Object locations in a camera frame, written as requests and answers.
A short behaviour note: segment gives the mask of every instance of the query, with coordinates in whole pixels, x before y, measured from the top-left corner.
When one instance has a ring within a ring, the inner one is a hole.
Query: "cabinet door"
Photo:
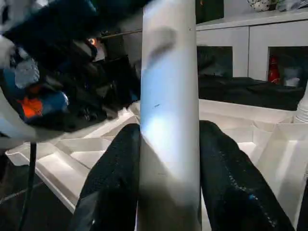
[[[270,49],[307,47],[307,28],[308,21],[250,27],[248,76],[267,80]]]
[[[249,27],[197,31],[197,45],[232,47],[233,77],[248,75]]]

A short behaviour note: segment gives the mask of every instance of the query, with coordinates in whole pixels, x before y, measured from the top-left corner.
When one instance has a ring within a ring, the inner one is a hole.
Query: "black cloth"
[[[296,111],[305,87],[286,87],[248,77],[199,76],[199,98]]]

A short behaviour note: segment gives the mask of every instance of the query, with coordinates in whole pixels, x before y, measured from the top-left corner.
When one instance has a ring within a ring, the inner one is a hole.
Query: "white countertop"
[[[249,13],[230,18],[221,18],[197,25],[197,31],[213,30],[239,26],[256,26],[263,24],[283,23],[308,19],[308,8],[289,11],[266,11],[260,13]]]

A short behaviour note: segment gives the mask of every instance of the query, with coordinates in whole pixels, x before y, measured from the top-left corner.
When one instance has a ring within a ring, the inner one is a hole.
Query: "white pipe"
[[[143,16],[137,229],[200,231],[195,0],[156,0]]]

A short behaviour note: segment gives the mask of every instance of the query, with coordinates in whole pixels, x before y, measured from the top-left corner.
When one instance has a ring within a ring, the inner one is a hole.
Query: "red bottle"
[[[269,77],[268,81],[275,84],[280,84],[280,75],[277,64],[277,58],[274,56],[270,57],[269,60]]]

